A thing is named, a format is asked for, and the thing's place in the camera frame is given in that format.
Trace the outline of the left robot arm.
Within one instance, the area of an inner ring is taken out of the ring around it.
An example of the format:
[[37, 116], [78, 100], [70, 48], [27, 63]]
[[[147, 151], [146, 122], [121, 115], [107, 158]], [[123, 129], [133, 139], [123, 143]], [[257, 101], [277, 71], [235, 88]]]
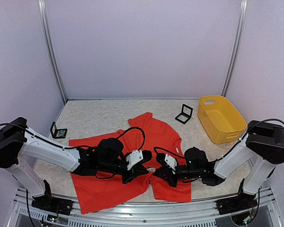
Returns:
[[57, 200], [51, 195], [49, 183], [32, 170], [24, 156], [79, 176], [96, 176], [98, 172], [120, 175], [126, 184], [148, 173], [143, 164], [151, 160], [152, 153], [139, 148], [124, 154], [123, 150], [124, 145], [116, 138], [103, 139], [95, 147], [65, 146], [29, 128], [23, 117], [0, 124], [0, 168], [9, 171], [46, 210], [53, 210]]

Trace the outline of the black case with teal brooch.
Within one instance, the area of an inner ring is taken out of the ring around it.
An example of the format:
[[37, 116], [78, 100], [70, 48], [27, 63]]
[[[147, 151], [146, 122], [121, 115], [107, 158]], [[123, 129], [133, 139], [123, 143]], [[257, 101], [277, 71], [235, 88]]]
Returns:
[[56, 122], [52, 122], [50, 133], [53, 139], [64, 139], [66, 138], [68, 129], [57, 129]]

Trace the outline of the yellow plastic basket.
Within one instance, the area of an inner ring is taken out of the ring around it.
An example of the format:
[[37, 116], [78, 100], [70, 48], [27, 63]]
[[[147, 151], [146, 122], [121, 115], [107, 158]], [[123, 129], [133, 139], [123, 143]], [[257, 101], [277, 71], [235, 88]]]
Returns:
[[239, 111], [223, 96], [199, 98], [197, 116], [214, 144], [237, 140], [247, 127]]

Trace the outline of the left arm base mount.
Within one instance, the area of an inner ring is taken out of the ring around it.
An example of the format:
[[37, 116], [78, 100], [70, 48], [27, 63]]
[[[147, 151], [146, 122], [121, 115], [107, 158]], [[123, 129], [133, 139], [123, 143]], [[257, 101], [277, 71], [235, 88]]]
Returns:
[[69, 216], [72, 210], [73, 201], [57, 197], [49, 199], [38, 197], [33, 198], [32, 206], [52, 213]]

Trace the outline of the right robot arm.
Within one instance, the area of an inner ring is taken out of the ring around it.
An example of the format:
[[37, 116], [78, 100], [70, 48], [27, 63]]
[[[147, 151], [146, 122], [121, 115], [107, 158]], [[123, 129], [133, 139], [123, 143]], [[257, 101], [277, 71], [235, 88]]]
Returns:
[[196, 147], [184, 153], [184, 165], [178, 164], [175, 157], [176, 154], [170, 151], [156, 154], [161, 166], [154, 175], [167, 181], [171, 187], [176, 187], [178, 180], [190, 183], [196, 179], [201, 179], [207, 186], [220, 185], [246, 161], [257, 157], [232, 200], [234, 208], [242, 210], [254, 200], [260, 186], [276, 166], [284, 163], [284, 122], [279, 119], [250, 121], [244, 135], [226, 154], [214, 161], [208, 161], [206, 153]]

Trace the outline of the black case with yellow brooch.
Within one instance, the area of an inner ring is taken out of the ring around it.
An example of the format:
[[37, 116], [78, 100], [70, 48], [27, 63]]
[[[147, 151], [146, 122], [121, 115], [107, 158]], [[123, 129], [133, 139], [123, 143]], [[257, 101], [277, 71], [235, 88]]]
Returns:
[[175, 117], [175, 120], [182, 124], [186, 124], [191, 119], [192, 115], [193, 108], [186, 104], [182, 104], [181, 112]]

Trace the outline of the red t-shirt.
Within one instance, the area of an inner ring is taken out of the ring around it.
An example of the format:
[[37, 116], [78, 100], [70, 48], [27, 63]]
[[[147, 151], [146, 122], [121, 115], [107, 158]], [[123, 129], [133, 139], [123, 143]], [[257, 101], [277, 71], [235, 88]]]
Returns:
[[[142, 147], [153, 151], [154, 147], [164, 148], [178, 154], [180, 165], [186, 162], [181, 150], [182, 139], [167, 123], [153, 118], [152, 113], [146, 112], [128, 123], [133, 130], [121, 136], [124, 145], [123, 153], [127, 154]], [[145, 193], [152, 186], [154, 198], [172, 202], [189, 202], [191, 200], [191, 184], [178, 181], [176, 187], [153, 173], [138, 176], [130, 183], [123, 184], [121, 176], [98, 172], [96, 176], [79, 176], [71, 174], [75, 192], [82, 214], [112, 208]]]

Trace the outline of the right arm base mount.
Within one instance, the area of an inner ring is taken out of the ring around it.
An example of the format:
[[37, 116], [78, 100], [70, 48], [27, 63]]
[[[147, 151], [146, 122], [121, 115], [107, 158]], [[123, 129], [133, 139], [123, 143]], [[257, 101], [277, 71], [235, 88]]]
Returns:
[[224, 215], [256, 207], [257, 200], [254, 198], [239, 199], [237, 197], [231, 197], [226, 199], [220, 199], [216, 202], [216, 204], [219, 214]]

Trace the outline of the yellow sunflower brooch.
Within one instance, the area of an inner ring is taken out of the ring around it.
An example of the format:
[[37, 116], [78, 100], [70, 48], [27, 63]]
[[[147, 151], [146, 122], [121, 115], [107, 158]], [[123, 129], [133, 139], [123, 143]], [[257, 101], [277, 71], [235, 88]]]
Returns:
[[147, 168], [147, 171], [148, 171], [148, 172], [155, 172], [155, 171], [156, 171], [156, 168], [149, 166], [149, 167]]

